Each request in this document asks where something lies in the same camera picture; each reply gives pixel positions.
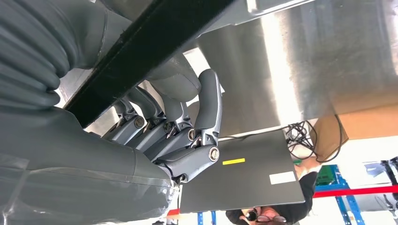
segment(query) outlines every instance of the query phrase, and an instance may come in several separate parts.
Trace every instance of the person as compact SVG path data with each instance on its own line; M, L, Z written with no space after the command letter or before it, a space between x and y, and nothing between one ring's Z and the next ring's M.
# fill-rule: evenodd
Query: person
M236 225L292 225L307 216L312 208L315 182L321 163L316 158L305 159L294 166L303 191L304 203L228 210L226 216Z

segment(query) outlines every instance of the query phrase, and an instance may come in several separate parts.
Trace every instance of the cardboard box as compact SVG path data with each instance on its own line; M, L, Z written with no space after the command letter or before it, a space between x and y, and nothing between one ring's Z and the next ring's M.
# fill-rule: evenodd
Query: cardboard box
M329 159L338 150L340 142L343 145L348 141L344 126L339 126L338 119L334 115L319 118L310 136L321 161Z
M342 126L342 144L348 140L389 137L398 135L398 105L388 105L338 115ZM340 145L340 128L334 115L319 118L310 136L316 143L315 152L324 161Z

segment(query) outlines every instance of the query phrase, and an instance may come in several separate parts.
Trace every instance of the yellow sticker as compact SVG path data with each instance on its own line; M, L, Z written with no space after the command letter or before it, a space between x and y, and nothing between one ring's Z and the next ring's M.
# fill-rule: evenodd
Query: yellow sticker
M238 158L238 159L223 161L222 164L229 165L229 164L244 163L244 162L245 162L245 158Z

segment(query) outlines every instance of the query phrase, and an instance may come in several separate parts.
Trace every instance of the eyeglasses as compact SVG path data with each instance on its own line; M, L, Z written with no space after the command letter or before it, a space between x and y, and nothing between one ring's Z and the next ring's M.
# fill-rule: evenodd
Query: eyeglasses
M246 213L246 219L248 221L258 221L259 218L260 218L261 222L265 222L265 223L266 222L271 222L271 221L282 222L282 223L286 222L285 217L281 217L281 216L277 216L277 217L274 217L274 218L270 218L270 217L262 216L262 215L259 216L256 209L253 209L253 210L251 210L251 211Z

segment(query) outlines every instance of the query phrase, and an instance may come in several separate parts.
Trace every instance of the white label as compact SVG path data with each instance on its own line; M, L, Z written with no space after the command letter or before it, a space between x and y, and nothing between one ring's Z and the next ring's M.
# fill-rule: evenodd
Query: white label
M293 171L290 171L284 173L282 172L282 173L271 174L269 176L269 180L271 181L271 184L282 184L282 183L296 181L296 177L294 176Z

